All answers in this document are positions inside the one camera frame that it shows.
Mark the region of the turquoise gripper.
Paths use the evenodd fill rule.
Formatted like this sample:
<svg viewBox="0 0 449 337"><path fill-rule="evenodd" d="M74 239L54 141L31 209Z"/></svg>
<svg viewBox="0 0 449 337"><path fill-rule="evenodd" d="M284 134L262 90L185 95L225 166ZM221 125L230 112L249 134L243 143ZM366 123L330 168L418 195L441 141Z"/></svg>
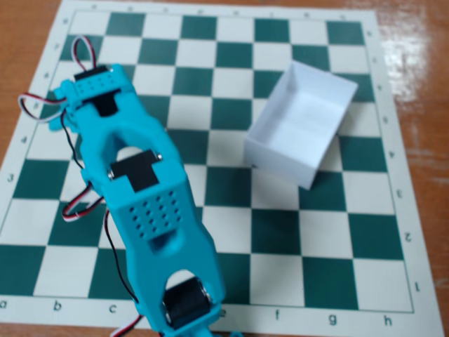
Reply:
<svg viewBox="0 0 449 337"><path fill-rule="evenodd" d="M55 98L68 105L82 105L94 98L109 93L135 93L132 81L119 64L100 66L95 70L82 72L74 80L66 79L54 90ZM64 126L76 133L76 125L68 114L64 116ZM52 132L62 130L60 116L48 119Z"/></svg>

